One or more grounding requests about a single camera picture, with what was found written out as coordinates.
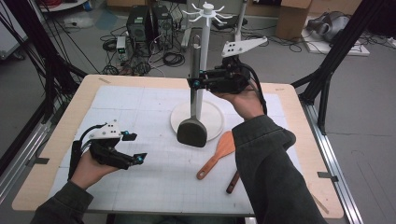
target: sleeve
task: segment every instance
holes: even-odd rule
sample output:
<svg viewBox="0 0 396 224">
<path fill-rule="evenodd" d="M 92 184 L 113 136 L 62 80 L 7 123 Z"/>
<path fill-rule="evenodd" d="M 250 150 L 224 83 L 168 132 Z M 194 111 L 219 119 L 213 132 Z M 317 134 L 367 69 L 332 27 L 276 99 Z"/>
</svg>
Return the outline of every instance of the sleeve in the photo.
<svg viewBox="0 0 396 224">
<path fill-rule="evenodd" d="M 235 160 L 258 223 L 326 223 L 286 146 L 289 131 L 263 115 L 233 128 Z"/>
<path fill-rule="evenodd" d="M 83 223 L 82 217 L 93 197 L 73 182 L 67 182 L 35 211 L 31 223 Z"/>
</svg>

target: gray floor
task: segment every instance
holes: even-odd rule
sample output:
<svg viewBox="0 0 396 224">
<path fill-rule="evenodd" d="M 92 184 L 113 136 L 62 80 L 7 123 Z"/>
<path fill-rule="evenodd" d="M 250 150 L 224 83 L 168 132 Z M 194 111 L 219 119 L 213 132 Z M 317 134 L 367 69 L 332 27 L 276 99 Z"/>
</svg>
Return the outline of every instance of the gray floor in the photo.
<svg viewBox="0 0 396 224">
<path fill-rule="evenodd" d="M 73 9 L 58 16 L 79 11 L 79 8 Z M 90 12 L 95 22 L 93 27 L 71 34 L 99 70 L 106 64 L 106 53 L 102 50 L 103 42 L 99 37 L 108 35 L 125 23 L 123 17 L 115 18 L 117 15 L 125 14 L 110 13 L 101 6 Z M 247 28 L 264 26 L 250 22 Z M 220 63 L 220 49 L 229 39 L 229 34 L 211 36 L 208 68 Z M 73 64 L 89 73 L 96 73 L 72 43 L 66 38 L 64 40 Z M 308 53 L 302 44 L 300 46 L 301 52 L 292 52 L 289 47 L 270 42 L 268 47 L 256 48 L 242 55 L 241 60 L 256 70 L 262 82 L 291 83 L 314 72 L 325 57 Z M 364 223 L 395 223 L 396 104 L 392 103 L 392 98 L 396 95 L 396 49 L 380 45 L 366 48 L 371 52 L 369 57 L 347 56 L 334 74 L 326 128 Z M 189 73 L 189 54 L 186 54 L 183 66 L 164 66 L 161 70 L 166 77 L 186 77 Z M 0 155 L 3 155 L 42 101 L 43 89 L 28 60 L 1 62 L 0 71 L 0 116 L 4 121 L 0 129 Z M 152 70 L 149 75 L 163 76 L 157 70 Z M 31 212 L 18 212 L 11 208 L 29 169 L 26 168 L 0 204 L 0 223 L 27 223 L 32 217 Z M 85 220 L 86 223 L 105 223 L 106 215 L 88 214 Z M 329 222 L 345 223 L 343 220 Z"/>
</svg>

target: human hand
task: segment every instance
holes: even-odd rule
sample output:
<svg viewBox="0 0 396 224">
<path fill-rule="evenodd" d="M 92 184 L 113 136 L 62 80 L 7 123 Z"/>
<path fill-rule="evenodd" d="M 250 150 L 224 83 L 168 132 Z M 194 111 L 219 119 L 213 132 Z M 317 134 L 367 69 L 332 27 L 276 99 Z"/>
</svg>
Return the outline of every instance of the human hand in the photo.
<svg viewBox="0 0 396 224">
<path fill-rule="evenodd" d="M 117 167 L 99 164 L 88 150 L 86 151 L 77 166 L 70 181 L 81 187 L 87 189 L 96 184 L 103 176 L 119 170 Z"/>
<path fill-rule="evenodd" d="M 229 101 L 235 111 L 244 120 L 249 120 L 263 115 L 262 103 L 251 86 L 247 86 L 239 94 L 213 93 L 221 99 Z"/>
</svg>

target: orange spatula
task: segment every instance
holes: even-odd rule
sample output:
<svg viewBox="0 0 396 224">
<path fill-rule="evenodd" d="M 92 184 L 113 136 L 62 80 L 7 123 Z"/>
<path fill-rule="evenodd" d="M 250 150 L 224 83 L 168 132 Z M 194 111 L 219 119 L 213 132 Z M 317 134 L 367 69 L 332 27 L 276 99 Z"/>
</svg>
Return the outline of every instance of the orange spatula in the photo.
<svg viewBox="0 0 396 224">
<path fill-rule="evenodd" d="M 233 144 L 233 133 L 231 131 L 225 132 L 218 142 L 215 155 L 213 155 L 212 158 L 210 158 L 209 161 L 198 172 L 197 178 L 204 179 L 209 171 L 216 165 L 219 159 L 229 155 L 234 151 L 235 145 Z"/>
</svg>

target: cardboard box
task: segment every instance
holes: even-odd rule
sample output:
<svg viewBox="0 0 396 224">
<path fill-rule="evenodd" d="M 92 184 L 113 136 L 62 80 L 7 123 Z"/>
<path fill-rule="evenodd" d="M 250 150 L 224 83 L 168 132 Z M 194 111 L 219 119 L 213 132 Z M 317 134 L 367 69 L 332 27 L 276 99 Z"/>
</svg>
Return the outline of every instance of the cardboard box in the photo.
<svg viewBox="0 0 396 224">
<path fill-rule="evenodd" d="M 300 40 L 311 3 L 311 0 L 282 0 L 276 36 L 290 41 Z"/>
<path fill-rule="evenodd" d="M 109 7 L 131 7 L 134 5 L 148 5 L 149 0 L 107 0 Z"/>
</svg>

